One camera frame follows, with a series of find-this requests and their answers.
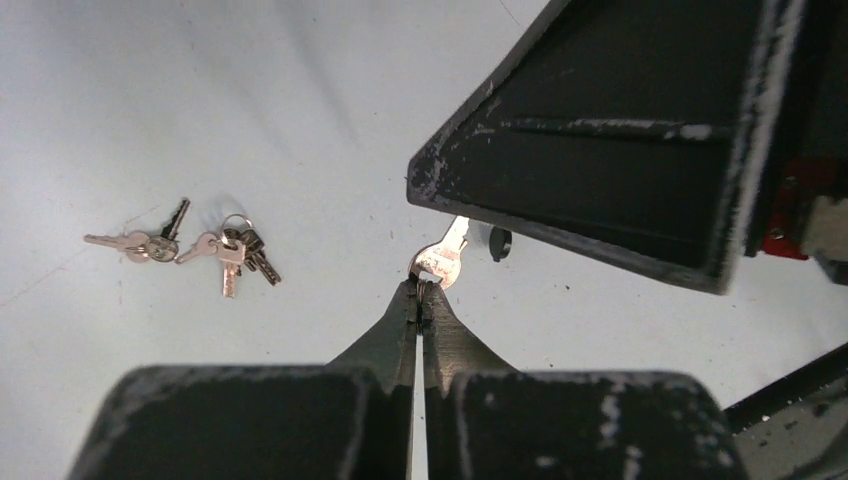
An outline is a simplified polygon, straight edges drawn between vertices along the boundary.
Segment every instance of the key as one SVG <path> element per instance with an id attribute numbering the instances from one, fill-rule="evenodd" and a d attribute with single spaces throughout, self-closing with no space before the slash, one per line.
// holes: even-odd
<path id="1" fill-rule="evenodd" d="M 468 244 L 466 233 L 468 218 L 454 218 L 441 241 L 422 248 L 412 257 L 409 273 L 415 277 L 419 277 L 421 272 L 435 275 L 439 277 L 442 289 L 447 290 L 459 276 L 462 267 L 459 256 Z"/>
<path id="2" fill-rule="evenodd" d="M 189 199 L 184 198 L 180 202 L 177 213 L 171 217 L 171 221 L 165 225 L 162 232 L 147 242 L 147 254 L 150 258 L 157 262 L 167 263 L 180 253 L 180 246 L 176 241 L 177 229 L 180 228 L 189 205 L 191 205 Z"/>
<path id="3" fill-rule="evenodd" d="M 133 232 L 118 237 L 86 235 L 83 240 L 92 245 L 114 248 L 126 254 L 127 258 L 134 263 L 144 263 L 149 260 L 146 245 L 150 237 L 143 232 Z"/>
<path id="4" fill-rule="evenodd" d="M 221 239 L 214 233 L 204 233 L 197 239 L 197 242 L 195 242 L 194 246 L 191 247 L 191 250 L 177 257 L 177 259 L 174 260 L 174 263 L 182 265 L 185 262 L 201 255 L 207 257 L 215 255 L 218 253 L 218 245 L 220 241 Z"/>
<path id="5" fill-rule="evenodd" d="M 235 247 L 234 242 L 236 240 L 238 240 L 239 235 L 241 235 L 241 232 L 239 232 L 238 229 L 235 229 L 235 228 L 225 228 L 224 230 L 222 230 L 221 233 L 223 233 L 224 237 L 226 237 L 226 239 L 227 239 L 228 243 L 226 243 L 225 245 L 230 247 L 230 248 Z M 247 246 L 245 245 L 245 262 L 246 261 L 247 261 Z M 236 272 L 236 276 L 237 277 L 241 276 L 241 266 L 239 266 L 238 271 Z"/>
<path id="6" fill-rule="evenodd" d="M 235 244 L 234 248 L 227 247 L 223 243 L 218 244 L 217 247 L 218 260 L 224 266 L 224 286 L 221 293 L 226 298 L 235 298 L 236 296 L 236 277 L 247 253 L 244 242 L 232 240 L 232 243 Z"/>
<path id="7" fill-rule="evenodd" d="M 241 232 L 239 240 L 244 242 L 245 247 L 247 248 L 244 265 L 251 272 L 255 272 L 258 269 L 272 287 L 283 280 L 280 274 L 277 273 L 277 270 L 275 270 L 268 259 L 265 258 L 265 242 L 262 241 L 262 238 L 259 237 L 256 230 L 253 228 L 246 229 Z"/>

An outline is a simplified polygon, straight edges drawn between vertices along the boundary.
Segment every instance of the gray surface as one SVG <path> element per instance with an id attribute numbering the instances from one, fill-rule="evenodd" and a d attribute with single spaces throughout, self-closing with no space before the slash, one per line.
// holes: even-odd
<path id="1" fill-rule="evenodd" d="M 133 367 L 341 353 L 450 222 L 406 203 L 409 158 L 543 3 L 0 4 L 0 478 L 66 473 Z M 212 260 L 82 242 L 183 196 L 180 239 L 243 208 L 282 284 L 226 300 Z M 712 297 L 523 237 L 496 264 L 471 233 L 448 298 L 517 368 L 680 370 L 726 406 L 848 340 L 848 290 L 812 262 L 744 260 Z"/>

